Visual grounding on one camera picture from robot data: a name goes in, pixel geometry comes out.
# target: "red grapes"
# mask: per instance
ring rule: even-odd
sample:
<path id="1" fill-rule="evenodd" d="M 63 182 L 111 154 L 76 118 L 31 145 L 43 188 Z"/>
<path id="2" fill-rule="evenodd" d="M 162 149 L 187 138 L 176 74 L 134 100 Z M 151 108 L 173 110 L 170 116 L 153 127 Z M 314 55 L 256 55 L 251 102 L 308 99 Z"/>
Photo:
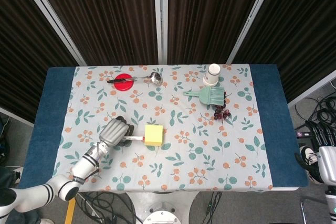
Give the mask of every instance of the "red grapes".
<path id="1" fill-rule="evenodd" d="M 225 107 L 226 107 L 225 96 L 226 96 L 226 92 L 224 92 L 224 104 L 223 104 L 223 106 L 216 105 L 216 110 L 215 110 L 215 113 L 214 113 L 215 120 L 222 119 L 222 123 L 223 123 L 223 119 L 226 119 L 227 117 L 229 117 L 231 115 L 230 111 L 225 109 Z"/>

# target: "gray floor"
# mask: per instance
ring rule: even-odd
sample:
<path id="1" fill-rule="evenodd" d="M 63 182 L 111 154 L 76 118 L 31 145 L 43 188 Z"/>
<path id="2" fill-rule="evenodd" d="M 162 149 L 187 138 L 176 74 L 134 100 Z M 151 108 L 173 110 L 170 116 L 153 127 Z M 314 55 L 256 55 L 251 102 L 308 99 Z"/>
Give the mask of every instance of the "gray floor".
<path id="1" fill-rule="evenodd" d="M 323 97 L 334 91 L 334 88 L 328 84 L 310 95 L 310 97 Z M 304 118 L 309 117 L 314 107 L 315 102 L 308 99 L 304 99 L 297 104 L 297 109 Z M 304 121 L 296 115 L 294 107 L 290 109 L 290 114 L 294 127 L 298 127 L 304 123 Z M 16 120 L 12 120 L 7 132 L 8 140 L 11 145 L 11 155 L 6 165 L 24 165 L 31 134 L 31 127 Z M 302 223 L 299 208 L 300 197 L 312 196 L 324 199 L 325 189 L 325 185 L 310 184 L 307 188 L 299 188 L 296 191 L 270 191 L 262 194 L 225 192 L 223 193 L 220 204 L 214 215 L 213 224 L 254 224 L 274 222 Z M 202 192 L 197 195 L 191 207 L 190 224 L 202 223 L 210 196 L 211 193 L 208 192 Z M 330 223 L 328 210 L 324 205 L 307 202 L 306 210 L 309 224 Z M 67 203 L 58 198 L 48 206 L 39 210 L 42 217 L 50 218 L 56 224 L 64 223 L 66 211 Z M 123 208 L 120 208 L 120 211 L 125 216 L 129 214 Z M 76 207 L 72 223 L 95 222 L 91 221 L 78 207 Z"/>

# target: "red lid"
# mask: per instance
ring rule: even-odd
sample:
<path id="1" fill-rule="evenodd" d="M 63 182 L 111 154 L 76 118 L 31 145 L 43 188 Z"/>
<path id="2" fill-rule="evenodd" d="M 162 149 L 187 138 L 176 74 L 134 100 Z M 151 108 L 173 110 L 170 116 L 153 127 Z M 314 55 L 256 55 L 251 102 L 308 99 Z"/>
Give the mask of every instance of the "red lid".
<path id="1" fill-rule="evenodd" d="M 116 79 L 129 79 L 132 78 L 132 76 L 130 76 L 128 73 L 121 73 L 120 75 L 118 75 L 116 77 Z M 114 86 L 116 89 L 120 90 L 120 91 L 126 91 L 129 90 L 134 84 L 134 81 L 127 81 L 127 82 L 119 82 L 119 83 L 115 83 Z"/>

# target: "teal brush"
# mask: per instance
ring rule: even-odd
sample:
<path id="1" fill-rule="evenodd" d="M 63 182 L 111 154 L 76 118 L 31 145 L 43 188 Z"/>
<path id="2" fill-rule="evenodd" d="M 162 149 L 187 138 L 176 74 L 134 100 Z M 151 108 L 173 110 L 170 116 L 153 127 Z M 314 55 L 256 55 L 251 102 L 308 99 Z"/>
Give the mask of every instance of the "teal brush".
<path id="1" fill-rule="evenodd" d="M 184 91 L 184 95 L 189 97 L 199 97 L 199 101 L 203 104 L 221 105 L 224 104 L 224 88 L 223 87 L 204 87 L 199 92 Z"/>

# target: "brown curtain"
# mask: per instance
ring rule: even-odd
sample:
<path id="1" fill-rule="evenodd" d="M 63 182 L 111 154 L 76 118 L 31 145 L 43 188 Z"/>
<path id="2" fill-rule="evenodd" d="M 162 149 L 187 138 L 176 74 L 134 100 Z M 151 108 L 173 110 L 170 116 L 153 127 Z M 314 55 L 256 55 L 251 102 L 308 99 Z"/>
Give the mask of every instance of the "brown curtain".
<path id="1" fill-rule="evenodd" d="M 33 0 L 0 3 L 0 107 L 34 122 L 48 68 L 77 63 Z"/>
<path id="2" fill-rule="evenodd" d="M 336 69 L 336 0 L 265 0 L 234 63 L 277 64 L 290 102 Z"/>
<path id="3" fill-rule="evenodd" d="M 255 0 L 169 0 L 168 63 L 226 62 Z"/>
<path id="4" fill-rule="evenodd" d="M 157 64 L 154 0 L 49 0 L 88 65 Z"/>

